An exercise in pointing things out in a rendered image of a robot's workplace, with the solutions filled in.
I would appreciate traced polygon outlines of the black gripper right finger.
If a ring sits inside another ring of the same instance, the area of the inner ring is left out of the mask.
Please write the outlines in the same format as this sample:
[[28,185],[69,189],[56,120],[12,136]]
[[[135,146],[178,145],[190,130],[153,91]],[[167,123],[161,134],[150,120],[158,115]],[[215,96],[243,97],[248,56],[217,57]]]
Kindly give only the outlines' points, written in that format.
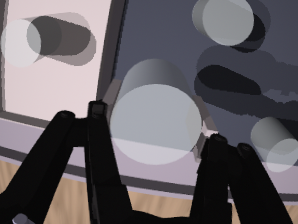
[[293,224],[253,147],[247,143],[229,145],[219,134],[202,97],[193,97],[202,129],[192,149],[200,165],[189,217],[199,218],[198,224],[232,224],[229,186],[240,224]]

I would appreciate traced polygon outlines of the pale grey cylinder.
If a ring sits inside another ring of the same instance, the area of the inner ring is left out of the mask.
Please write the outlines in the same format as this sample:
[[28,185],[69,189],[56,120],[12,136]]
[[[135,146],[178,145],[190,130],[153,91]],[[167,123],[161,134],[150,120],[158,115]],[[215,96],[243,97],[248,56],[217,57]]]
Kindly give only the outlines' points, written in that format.
[[285,171],[298,160],[298,141],[274,117],[263,118],[254,125],[251,141],[273,172]]
[[126,74],[113,108],[110,131],[117,147],[144,164],[174,162],[196,145],[200,111],[182,71],[147,59]]
[[225,46],[242,43],[254,25],[253,11],[246,0],[198,0],[192,20],[201,34]]
[[10,22],[0,40],[5,59],[15,67],[27,67],[57,50],[62,40],[59,23],[42,15]]

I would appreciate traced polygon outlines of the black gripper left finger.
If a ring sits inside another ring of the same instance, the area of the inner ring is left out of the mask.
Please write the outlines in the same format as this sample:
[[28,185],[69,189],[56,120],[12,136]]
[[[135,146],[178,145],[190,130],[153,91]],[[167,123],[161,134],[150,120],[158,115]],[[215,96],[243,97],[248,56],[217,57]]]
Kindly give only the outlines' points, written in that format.
[[90,101],[85,118],[55,114],[0,194],[0,224],[44,223],[73,147],[84,147],[90,224],[137,224],[110,136],[121,83],[113,79],[103,100]]

